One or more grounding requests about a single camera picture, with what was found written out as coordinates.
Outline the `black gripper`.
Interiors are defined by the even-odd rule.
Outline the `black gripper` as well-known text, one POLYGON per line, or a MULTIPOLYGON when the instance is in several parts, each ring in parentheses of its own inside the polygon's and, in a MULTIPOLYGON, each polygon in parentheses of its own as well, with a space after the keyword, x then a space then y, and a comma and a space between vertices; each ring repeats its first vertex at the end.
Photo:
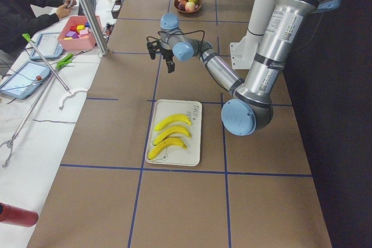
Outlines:
POLYGON ((173 62, 173 51, 172 49, 167 49, 160 46, 160 53, 162 54, 164 60, 167 64, 167 72, 172 73, 175 71, 175 63, 173 62))

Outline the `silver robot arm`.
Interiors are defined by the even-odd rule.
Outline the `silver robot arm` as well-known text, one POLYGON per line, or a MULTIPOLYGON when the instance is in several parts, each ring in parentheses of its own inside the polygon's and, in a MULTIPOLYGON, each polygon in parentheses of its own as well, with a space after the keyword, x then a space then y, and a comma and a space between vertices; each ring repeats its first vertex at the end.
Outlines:
POLYGON ((160 20, 159 48, 168 63, 198 57, 214 80, 232 99, 221 111, 224 127, 232 134, 245 136, 267 126, 273 118, 270 92, 305 18, 311 13, 338 8, 342 0, 255 0, 246 35, 234 43, 231 57, 249 68, 246 78, 236 73, 204 40, 188 38, 172 13, 160 20))

